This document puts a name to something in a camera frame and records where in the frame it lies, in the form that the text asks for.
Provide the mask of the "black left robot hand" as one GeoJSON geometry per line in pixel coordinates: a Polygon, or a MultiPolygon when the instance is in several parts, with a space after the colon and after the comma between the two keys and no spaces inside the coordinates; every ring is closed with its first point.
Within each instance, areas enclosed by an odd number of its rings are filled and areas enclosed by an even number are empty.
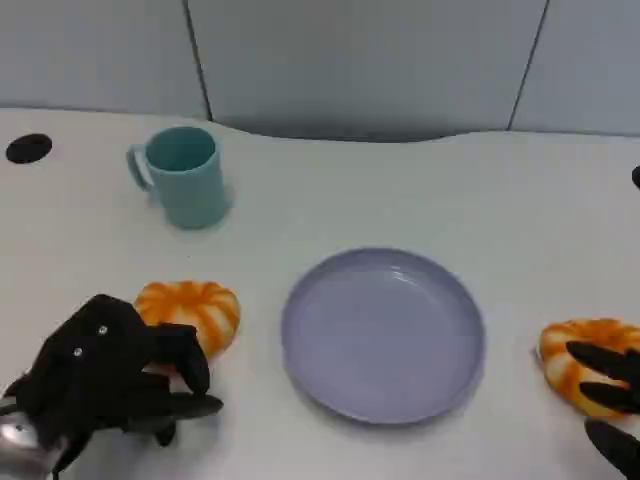
{"type": "Polygon", "coordinates": [[[149,434],[166,447],[180,421],[220,412],[224,403],[208,393],[209,365],[195,328],[160,324],[134,340],[113,360],[105,396],[94,407],[98,429],[149,434]]]}

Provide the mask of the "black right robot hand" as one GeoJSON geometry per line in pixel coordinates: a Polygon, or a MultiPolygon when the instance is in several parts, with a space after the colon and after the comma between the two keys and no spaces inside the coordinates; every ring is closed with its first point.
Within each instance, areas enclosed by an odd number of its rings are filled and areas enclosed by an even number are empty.
{"type": "MultiPolygon", "coordinates": [[[[619,413],[639,414],[639,352],[624,353],[586,342],[570,341],[567,351],[582,365],[626,387],[598,382],[581,382],[580,392],[589,400],[619,413]]],[[[626,479],[639,478],[639,440],[619,428],[596,419],[584,423],[587,437],[598,452],[626,479]]]]}

